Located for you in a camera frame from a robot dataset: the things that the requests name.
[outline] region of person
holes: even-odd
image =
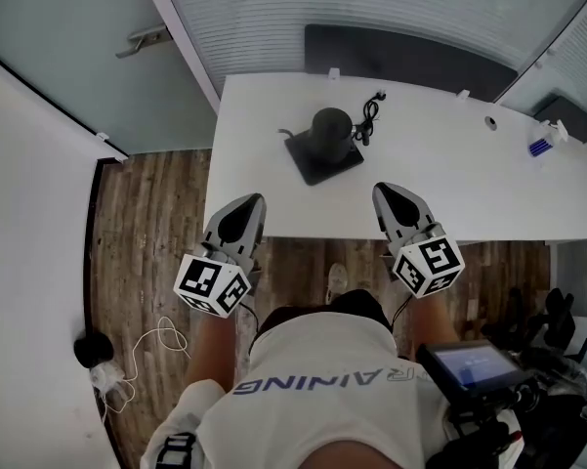
[[[335,265],[326,305],[274,310],[236,385],[234,318],[205,315],[187,388],[151,437],[141,468],[159,458],[171,462],[159,467],[192,469],[425,467],[456,436],[444,420],[447,402],[421,365],[398,358],[380,304],[346,287],[347,272]],[[458,340],[442,294],[410,308],[415,349]],[[518,426],[514,415],[503,420]],[[165,451],[173,444],[190,446],[189,465]],[[502,453],[500,467],[513,467],[522,446]]]

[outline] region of white desk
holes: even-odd
[[[358,167],[309,187],[283,134],[308,129],[323,107],[346,111],[384,89],[371,144]],[[484,118],[491,116],[497,130]],[[587,147],[571,140],[537,158],[537,125],[504,107],[425,87],[305,73],[230,76],[222,98],[206,194],[205,222],[251,192],[267,200],[265,235],[383,238],[371,202],[379,181],[422,196],[459,240],[587,238]]]

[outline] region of black strap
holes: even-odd
[[[190,469],[191,449],[194,443],[195,435],[192,433],[168,437],[156,458],[156,469]]]

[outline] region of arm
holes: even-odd
[[[234,383],[235,344],[235,314],[226,319],[204,315],[187,370],[187,385],[213,379],[229,392]]]
[[[448,344],[460,340],[441,293],[412,302],[412,326],[415,352],[421,344]]]

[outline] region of black cable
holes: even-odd
[[[401,313],[403,313],[403,311],[406,309],[406,306],[410,302],[410,299],[412,299],[412,294],[408,295],[406,300],[403,301],[403,304],[399,306],[398,309],[395,311],[395,314],[393,315],[393,320],[391,321],[391,331],[393,331],[396,320],[399,318],[399,315],[401,315]]]
[[[387,99],[387,95],[383,91],[379,91],[362,108],[364,119],[362,123],[356,126],[354,140],[362,141],[363,146],[369,146],[369,138],[373,135],[373,122],[377,119],[378,111],[380,110],[377,101],[384,101],[385,99]]]
[[[258,317],[256,316],[256,313],[254,313],[254,310],[252,308],[250,308],[249,306],[247,306],[246,304],[243,304],[242,302],[239,302],[239,305],[244,307],[247,311],[249,311],[252,316],[254,317],[254,320],[256,320],[256,333],[258,333],[258,328],[259,328],[259,323],[258,323]]]

